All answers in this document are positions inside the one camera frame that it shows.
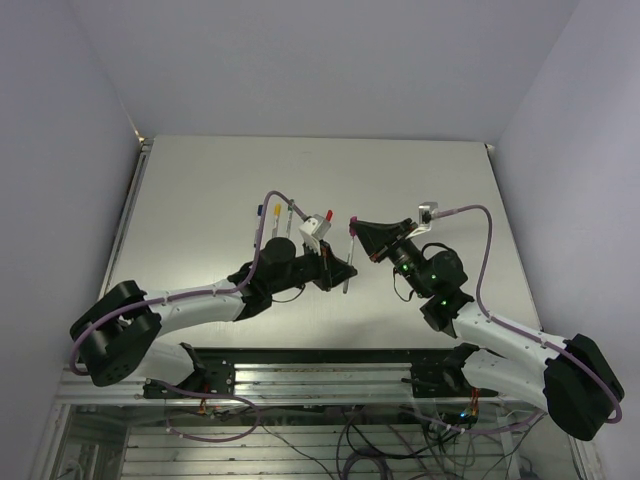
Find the purple marker pen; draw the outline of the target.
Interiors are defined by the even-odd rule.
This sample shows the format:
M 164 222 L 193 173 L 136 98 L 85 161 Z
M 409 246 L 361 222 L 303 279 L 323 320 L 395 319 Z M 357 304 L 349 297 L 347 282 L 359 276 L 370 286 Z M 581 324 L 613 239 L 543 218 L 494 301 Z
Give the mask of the purple marker pen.
M 350 237 L 349 251 L 347 255 L 347 264 L 349 266 L 353 266 L 354 249 L 355 249 L 355 234 L 351 235 Z M 346 279 L 343 283 L 342 293 L 344 295 L 348 294 L 349 283 L 350 283 L 350 278 Z

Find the purple pen cap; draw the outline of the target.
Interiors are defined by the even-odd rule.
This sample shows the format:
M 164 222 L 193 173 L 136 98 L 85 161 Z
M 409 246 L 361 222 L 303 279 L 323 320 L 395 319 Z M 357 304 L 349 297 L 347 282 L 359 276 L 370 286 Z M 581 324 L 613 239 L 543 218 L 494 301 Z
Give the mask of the purple pen cap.
M 358 221 L 357 216 L 352 216 L 352 217 L 350 218 L 350 221 L 349 221 L 349 235 L 350 235 L 352 238 L 354 238 L 354 237 L 357 235 L 357 234 L 356 234 L 355 227 L 354 227 L 354 225 L 355 225 L 355 223 L 356 223 L 357 221 Z

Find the green marker pen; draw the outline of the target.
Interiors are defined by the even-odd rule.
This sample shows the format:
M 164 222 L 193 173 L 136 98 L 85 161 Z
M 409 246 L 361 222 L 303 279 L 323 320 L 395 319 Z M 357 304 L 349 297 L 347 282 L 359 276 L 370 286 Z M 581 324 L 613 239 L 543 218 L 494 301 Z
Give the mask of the green marker pen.
M 288 204 L 287 204 L 287 221 L 286 221 L 286 228 L 285 228 L 285 237 L 287 239 L 290 239 L 291 230 L 292 230 L 292 221 L 293 221 L 294 209 L 292 211 L 288 210 Z

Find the yellow marker pen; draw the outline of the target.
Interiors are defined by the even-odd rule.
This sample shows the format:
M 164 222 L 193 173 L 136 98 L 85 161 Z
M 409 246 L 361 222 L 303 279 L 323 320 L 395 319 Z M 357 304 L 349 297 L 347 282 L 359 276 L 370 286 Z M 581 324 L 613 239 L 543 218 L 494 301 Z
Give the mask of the yellow marker pen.
M 274 215 L 274 210 L 273 210 L 273 222 L 272 222 L 272 229 L 271 229 L 271 238 L 272 239 L 276 238 L 278 236 L 280 217 L 281 217 L 281 212 L 280 212 L 279 216 L 275 216 Z

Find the blue marker pen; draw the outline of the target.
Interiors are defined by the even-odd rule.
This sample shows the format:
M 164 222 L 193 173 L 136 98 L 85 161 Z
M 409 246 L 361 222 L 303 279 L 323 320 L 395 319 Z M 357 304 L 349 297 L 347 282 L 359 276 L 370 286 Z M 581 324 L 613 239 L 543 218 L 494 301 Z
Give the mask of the blue marker pen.
M 257 215 L 257 210 L 256 210 L 256 228 L 255 228 L 255 234 L 254 234 L 254 242 L 253 242 L 253 247 L 255 248 L 258 245 L 258 237 L 261 234 L 262 228 L 261 228 L 261 222 L 262 222 L 262 216 L 258 216 Z

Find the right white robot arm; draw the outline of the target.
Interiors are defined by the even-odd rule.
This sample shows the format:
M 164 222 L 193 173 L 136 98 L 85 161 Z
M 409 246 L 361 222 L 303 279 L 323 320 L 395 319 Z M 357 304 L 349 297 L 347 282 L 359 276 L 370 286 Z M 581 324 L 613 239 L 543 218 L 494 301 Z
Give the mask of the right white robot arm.
M 410 219 L 350 223 L 369 259 L 390 261 L 425 299 L 420 311 L 426 323 L 459 340 L 440 373 L 448 393 L 459 396 L 471 388 L 504 393 L 537 407 L 582 441 L 617 419 L 624 390 L 592 339 L 582 334 L 565 339 L 490 315 L 477 296 L 463 291 L 468 277 L 458 254 L 443 247 L 426 258 L 412 240 L 417 228 Z

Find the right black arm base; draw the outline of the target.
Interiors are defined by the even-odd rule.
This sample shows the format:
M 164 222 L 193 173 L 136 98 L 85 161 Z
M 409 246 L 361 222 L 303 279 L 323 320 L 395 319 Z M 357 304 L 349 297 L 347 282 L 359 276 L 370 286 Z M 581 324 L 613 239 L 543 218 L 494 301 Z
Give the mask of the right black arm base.
M 462 367 L 479 350 L 469 343 L 453 349 L 411 350 L 411 367 L 401 382 L 411 387 L 414 398 L 470 397 L 473 387 L 463 375 Z

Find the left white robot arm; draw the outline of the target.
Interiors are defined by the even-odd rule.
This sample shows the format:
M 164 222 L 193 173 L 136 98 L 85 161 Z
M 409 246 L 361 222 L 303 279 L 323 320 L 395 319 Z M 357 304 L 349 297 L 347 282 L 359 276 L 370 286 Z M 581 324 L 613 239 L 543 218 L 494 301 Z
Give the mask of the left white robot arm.
M 69 366 L 97 387 L 117 384 L 147 367 L 149 377 L 192 397 L 204 383 L 195 353 L 186 344 L 162 345 L 162 336 L 206 323 L 249 319 L 269 309 L 278 293 L 309 283 L 329 292 L 356 274 L 326 241 L 317 250 L 305 246 L 298 255 L 291 240 L 277 237 L 237 272 L 209 285 L 152 292 L 133 280 L 123 281 L 71 326 Z

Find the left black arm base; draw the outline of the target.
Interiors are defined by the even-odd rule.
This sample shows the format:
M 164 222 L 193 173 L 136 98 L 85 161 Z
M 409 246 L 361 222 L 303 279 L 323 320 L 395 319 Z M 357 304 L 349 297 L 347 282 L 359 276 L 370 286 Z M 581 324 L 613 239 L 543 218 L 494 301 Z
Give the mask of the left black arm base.
M 145 399 L 189 398 L 185 391 L 231 394 L 235 368 L 224 358 L 206 361 L 190 344 L 154 342 L 135 374 L 145 379 Z

